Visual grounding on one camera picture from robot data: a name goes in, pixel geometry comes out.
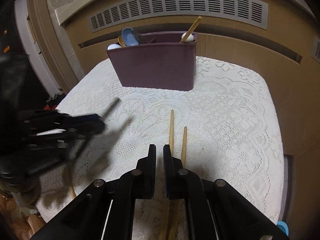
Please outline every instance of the white lace tablecloth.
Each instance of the white lace tablecloth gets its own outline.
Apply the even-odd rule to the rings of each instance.
[[[174,109],[174,156],[180,158],[188,127],[186,168],[201,178],[225,179],[274,223],[284,181],[284,159],[276,111],[263,78],[252,70],[197,57],[194,88],[175,91],[122,87],[109,59],[99,63],[59,104],[71,115],[102,114],[115,98],[122,102],[106,120],[78,161],[74,174],[79,194],[94,179],[119,178],[157,147],[155,197],[137,200],[132,239],[157,239],[164,199],[162,148],[168,143]],[[62,168],[41,178],[37,207],[50,220],[71,197],[62,187]],[[186,239],[184,207],[177,239]]]

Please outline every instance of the purple plastic bin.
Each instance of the purple plastic bin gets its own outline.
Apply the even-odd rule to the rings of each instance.
[[[156,43],[107,50],[114,70],[124,87],[193,89],[196,66],[195,41],[180,43],[180,32],[142,34]]]

